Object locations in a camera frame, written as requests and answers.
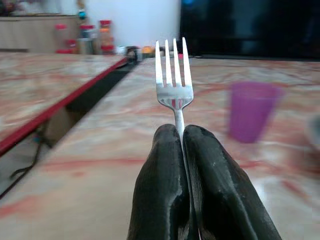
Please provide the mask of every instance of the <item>television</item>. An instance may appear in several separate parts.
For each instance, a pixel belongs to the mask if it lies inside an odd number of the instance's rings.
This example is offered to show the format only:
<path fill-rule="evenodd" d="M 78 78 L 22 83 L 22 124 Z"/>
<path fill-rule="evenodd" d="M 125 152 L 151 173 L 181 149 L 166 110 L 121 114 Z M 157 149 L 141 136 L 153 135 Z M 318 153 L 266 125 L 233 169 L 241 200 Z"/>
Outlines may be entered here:
<path fill-rule="evenodd" d="M 181 0 L 180 38 L 204 58 L 320 59 L 320 0 Z"/>

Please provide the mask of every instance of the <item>wooden cabinet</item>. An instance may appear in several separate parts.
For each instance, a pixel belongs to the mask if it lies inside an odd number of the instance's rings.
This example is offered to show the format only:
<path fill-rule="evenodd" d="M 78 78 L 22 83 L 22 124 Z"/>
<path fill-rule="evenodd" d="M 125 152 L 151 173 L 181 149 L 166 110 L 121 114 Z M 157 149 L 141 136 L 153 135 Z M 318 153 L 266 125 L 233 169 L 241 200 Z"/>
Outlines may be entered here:
<path fill-rule="evenodd" d="M 55 24 L 66 24 L 70 39 L 79 36 L 76 16 L 0 17 L 0 51 L 54 53 Z"/>

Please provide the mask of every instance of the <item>marble table surface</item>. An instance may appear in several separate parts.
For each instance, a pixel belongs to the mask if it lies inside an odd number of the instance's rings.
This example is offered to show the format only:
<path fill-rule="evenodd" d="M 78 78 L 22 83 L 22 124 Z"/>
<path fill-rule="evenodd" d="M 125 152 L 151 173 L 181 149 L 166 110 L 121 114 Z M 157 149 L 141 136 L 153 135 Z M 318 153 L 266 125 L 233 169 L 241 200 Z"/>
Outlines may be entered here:
<path fill-rule="evenodd" d="M 186 125 L 212 131 L 248 173 L 284 240 L 319 239 L 319 155 L 304 134 L 319 112 L 320 64 L 191 59 L 194 101 Z M 228 137 L 229 86 L 273 82 L 285 91 L 261 140 Z M 124 240 L 136 177 L 155 130 L 174 123 L 158 104 L 154 59 L 106 95 L 0 202 L 0 232 L 20 240 Z"/>
<path fill-rule="evenodd" d="M 17 136 L 26 131 L 27 124 L 34 125 L 41 114 L 43 119 L 50 117 L 59 109 L 57 104 L 70 102 L 70 97 L 77 97 L 123 59 L 123 56 L 0 53 L 0 153 L 19 140 Z"/>

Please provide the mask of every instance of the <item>plastic cup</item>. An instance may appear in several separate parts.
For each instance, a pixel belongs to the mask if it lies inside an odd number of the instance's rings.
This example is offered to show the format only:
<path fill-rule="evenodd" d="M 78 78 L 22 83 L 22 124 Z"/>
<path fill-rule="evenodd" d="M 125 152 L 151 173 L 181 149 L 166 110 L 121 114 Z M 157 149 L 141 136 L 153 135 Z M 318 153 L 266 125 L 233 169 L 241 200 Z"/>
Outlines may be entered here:
<path fill-rule="evenodd" d="M 243 143 L 260 137 L 283 91 L 271 83 L 243 81 L 231 85 L 230 135 Z"/>

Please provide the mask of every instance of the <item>white wall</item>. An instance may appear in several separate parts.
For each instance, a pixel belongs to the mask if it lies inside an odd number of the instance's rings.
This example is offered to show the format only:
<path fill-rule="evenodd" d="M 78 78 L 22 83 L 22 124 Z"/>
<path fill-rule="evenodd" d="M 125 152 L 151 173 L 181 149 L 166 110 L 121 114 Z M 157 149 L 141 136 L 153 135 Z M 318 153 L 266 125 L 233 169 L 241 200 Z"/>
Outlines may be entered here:
<path fill-rule="evenodd" d="M 64 14 L 78 11 L 76 0 L 60 0 Z M 85 0 L 90 23 L 112 20 L 116 45 L 149 46 L 177 38 L 181 0 Z"/>

